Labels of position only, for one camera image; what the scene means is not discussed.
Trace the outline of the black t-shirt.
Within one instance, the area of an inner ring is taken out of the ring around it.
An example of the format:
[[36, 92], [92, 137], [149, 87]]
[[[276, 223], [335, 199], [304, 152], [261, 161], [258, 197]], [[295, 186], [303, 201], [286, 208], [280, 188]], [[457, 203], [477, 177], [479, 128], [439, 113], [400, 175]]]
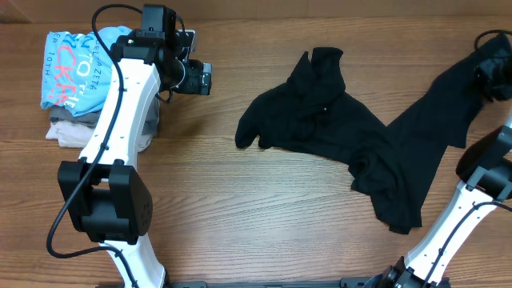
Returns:
[[483, 107], [477, 69], [508, 59], [499, 34], [436, 77], [426, 94], [389, 124], [346, 92], [342, 51], [305, 52], [288, 79], [260, 94], [238, 122], [240, 149], [257, 143], [345, 163], [352, 189], [369, 196], [376, 217], [399, 234], [422, 224], [421, 209], [450, 146], [463, 148]]

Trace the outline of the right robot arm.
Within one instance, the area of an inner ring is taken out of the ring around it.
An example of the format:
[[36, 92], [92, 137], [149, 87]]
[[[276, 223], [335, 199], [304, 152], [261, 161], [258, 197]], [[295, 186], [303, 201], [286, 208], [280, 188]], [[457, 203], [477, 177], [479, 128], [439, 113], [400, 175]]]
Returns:
[[[482, 108], [477, 82], [502, 76], [506, 58], [472, 54], [438, 76], [427, 94], [391, 124], [402, 140], [410, 186], [424, 198], [448, 146], [465, 147]], [[456, 169], [460, 181], [441, 216], [406, 258], [371, 281], [374, 287], [436, 287], [446, 266], [480, 221], [511, 196], [511, 124], [467, 148]]]

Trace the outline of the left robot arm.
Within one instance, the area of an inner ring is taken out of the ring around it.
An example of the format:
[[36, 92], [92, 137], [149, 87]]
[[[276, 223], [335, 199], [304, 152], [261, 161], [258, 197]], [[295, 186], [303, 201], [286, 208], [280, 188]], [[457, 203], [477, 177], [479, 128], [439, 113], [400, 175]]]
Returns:
[[[194, 30], [149, 26], [119, 37], [106, 49], [112, 76], [99, 122], [78, 160], [62, 162], [58, 169], [65, 203], [46, 238], [53, 257], [105, 251], [125, 287], [170, 286], [148, 234], [153, 200], [138, 174], [137, 145], [160, 92], [209, 94], [211, 64], [189, 58], [196, 38]], [[67, 254], [53, 248], [55, 232], [66, 215], [93, 247]]]

